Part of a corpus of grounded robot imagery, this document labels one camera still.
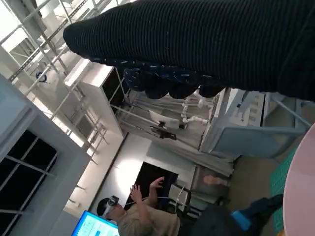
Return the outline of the black left hand blue tape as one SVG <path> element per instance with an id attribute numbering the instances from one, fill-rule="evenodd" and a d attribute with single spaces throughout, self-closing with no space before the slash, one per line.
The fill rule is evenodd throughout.
<path id="1" fill-rule="evenodd" d="M 209 205 L 192 227 L 192 236 L 259 236 L 270 217 L 283 206 L 283 194 L 261 198 L 247 208 L 229 212 Z"/>

